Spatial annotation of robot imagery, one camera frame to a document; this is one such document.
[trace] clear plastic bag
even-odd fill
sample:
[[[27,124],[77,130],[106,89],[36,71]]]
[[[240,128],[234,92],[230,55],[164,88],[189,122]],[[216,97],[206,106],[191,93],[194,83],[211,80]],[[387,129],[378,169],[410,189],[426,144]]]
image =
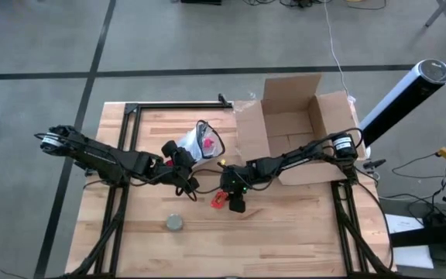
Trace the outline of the clear plastic bag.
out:
[[[195,128],[179,139],[177,145],[190,152],[198,164],[225,152],[225,145],[218,132],[204,120],[197,121]]]

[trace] wooden tabletop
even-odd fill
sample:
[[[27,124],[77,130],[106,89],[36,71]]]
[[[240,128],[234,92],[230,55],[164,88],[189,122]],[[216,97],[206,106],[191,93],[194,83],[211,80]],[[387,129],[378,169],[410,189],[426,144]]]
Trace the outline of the wooden tabletop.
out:
[[[106,103],[96,139],[117,146],[125,103]],[[161,154],[168,140],[179,139],[199,119],[209,121],[226,145],[225,158],[237,161],[235,117],[231,109],[150,109],[142,112],[137,150]],[[131,131],[127,134],[129,146]],[[201,190],[218,186],[219,176],[200,172]],[[96,181],[98,177],[89,177]],[[372,181],[360,175],[376,194]],[[77,268],[98,240],[108,187],[94,184],[84,190],[67,272]],[[383,217],[372,198],[354,187],[362,235],[378,257],[389,263]],[[278,180],[266,191],[250,191],[245,213],[210,206],[213,194],[197,202],[177,197],[169,185],[130,188],[125,227],[118,259],[118,277],[335,277],[345,268],[338,228],[326,184],[283,186]],[[184,228],[166,229],[166,218],[179,214]],[[108,244],[105,267],[110,259]],[[355,266],[357,260],[352,253]]]

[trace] gray floor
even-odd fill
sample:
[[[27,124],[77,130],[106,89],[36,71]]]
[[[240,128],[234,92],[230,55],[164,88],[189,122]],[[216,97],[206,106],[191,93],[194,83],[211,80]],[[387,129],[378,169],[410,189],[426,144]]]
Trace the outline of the gray floor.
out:
[[[168,0],[118,0],[100,71],[206,67],[332,66],[322,5],[303,11],[278,2],[256,7],[224,0],[221,7]],[[88,71],[108,7],[107,0],[0,0],[0,74]],[[422,26],[437,8],[433,0],[388,0],[381,11],[328,4],[341,64],[413,64],[424,58],[446,62],[446,18]],[[348,72],[359,118],[401,79],[405,71]],[[108,101],[259,98],[265,78],[278,74],[96,79],[83,132],[93,136]],[[73,124],[84,79],[0,81],[0,268],[32,277],[63,160],[40,152],[34,133]],[[338,73],[323,76],[319,93],[341,89]],[[381,195],[429,195],[439,180],[418,181],[391,168],[446,145],[446,87],[413,111],[378,142]],[[408,174],[441,174],[443,160],[408,167]],[[81,199],[82,173],[72,172],[48,276],[62,274]],[[446,270],[403,269],[440,276]],[[0,278],[7,278],[0,273]]]

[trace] cardboard box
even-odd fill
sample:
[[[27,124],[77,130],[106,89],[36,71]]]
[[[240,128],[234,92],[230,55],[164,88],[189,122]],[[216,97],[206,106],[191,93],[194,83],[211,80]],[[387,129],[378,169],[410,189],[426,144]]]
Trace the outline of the cardboard box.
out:
[[[277,157],[311,140],[357,126],[355,109],[344,91],[316,95],[320,79],[320,74],[270,78],[260,102],[234,102],[243,161]],[[351,134],[357,143],[359,133]],[[365,156],[363,144],[358,153],[361,159]],[[285,170],[278,178],[284,185],[298,185],[336,181],[345,176],[334,165],[314,161]]]

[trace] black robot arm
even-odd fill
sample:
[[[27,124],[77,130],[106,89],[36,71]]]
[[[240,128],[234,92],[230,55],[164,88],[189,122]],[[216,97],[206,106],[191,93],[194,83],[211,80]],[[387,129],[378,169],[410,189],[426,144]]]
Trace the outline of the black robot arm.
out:
[[[353,128],[330,134],[323,139],[312,141],[306,146],[301,146],[278,157],[263,157],[247,161],[244,167],[219,164],[223,168],[223,174],[220,178],[220,189],[228,193],[230,210],[244,212],[245,202],[243,194],[248,190],[265,190],[282,171],[312,160],[323,160],[336,165],[345,174],[349,182],[355,183],[357,174],[354,162],[358,154],[352,136],[347,133],[347,131],[354,129],[358,130]],[[324,152],[322,144],[328,140],[331,140],[333,143],[333,155]],[[264,188],[254,187],[256,184],[263,183],[268,184]]]
[[[189,194],[199,187],[197,180],[189,177],[195,165],[194,158],[174,141],[162,148],[163,155],[172,162],[165,164],[156,154],[116,149],[84,136],[73,126],[52,127],[48,133],[35,136],[42,140],[40,148],[43,152],[73,158],[84,170],[97,171],[106,184],[125,187],[132,177],[149,184],[175,185],[177,195]]]

